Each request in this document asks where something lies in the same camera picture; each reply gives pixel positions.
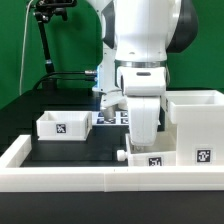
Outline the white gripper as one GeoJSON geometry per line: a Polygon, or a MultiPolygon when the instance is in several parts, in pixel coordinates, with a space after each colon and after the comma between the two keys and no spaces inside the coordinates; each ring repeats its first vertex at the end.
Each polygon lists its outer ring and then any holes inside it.
{"type": "Polygon", "coordinates": [[[152,146],[160,114],[159,97],[128,97],[128,119],[131,142],[135,146],[152,146]]]}

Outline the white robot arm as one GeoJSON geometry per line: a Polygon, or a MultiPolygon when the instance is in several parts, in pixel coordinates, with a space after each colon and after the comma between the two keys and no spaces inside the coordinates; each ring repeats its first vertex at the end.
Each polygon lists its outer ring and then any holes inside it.
{"type": "Polygon", "coordinates": [[[86,0],[102,29],[103,58],[93,90],[102,94],[104,117],[114,107],[128,111],[135,146],[154,144],[161,97],[169,72],[167,55],[195,39],[198,18],[192,0],[86,0]]]}

